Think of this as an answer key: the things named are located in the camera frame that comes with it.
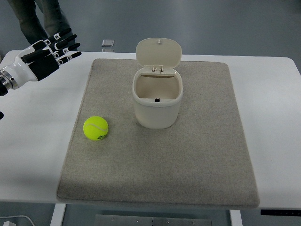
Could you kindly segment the black silver robot left arm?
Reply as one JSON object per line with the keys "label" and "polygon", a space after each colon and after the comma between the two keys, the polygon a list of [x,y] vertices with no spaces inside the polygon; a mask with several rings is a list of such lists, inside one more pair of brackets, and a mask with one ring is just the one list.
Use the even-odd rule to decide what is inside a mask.
{"label": "black silver robot left arm", "polygon": [[1,75],[0,76],[0,95],[4,96],[8,93],[8,89],[10,89],[10,85],[6,81],[6,79]]}

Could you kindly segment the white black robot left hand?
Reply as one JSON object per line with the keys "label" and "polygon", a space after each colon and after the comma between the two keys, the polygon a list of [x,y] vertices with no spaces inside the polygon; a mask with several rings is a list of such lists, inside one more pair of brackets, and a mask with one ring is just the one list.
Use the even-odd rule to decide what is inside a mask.
{"label": "white black robot left hand", "polygon": [[81,55],[77,35],[71,29],[37,41],[22,50],[12,64],[0,70],[10,89],[18,89],[29,81],[40,81],[57,71],[60,66]]}

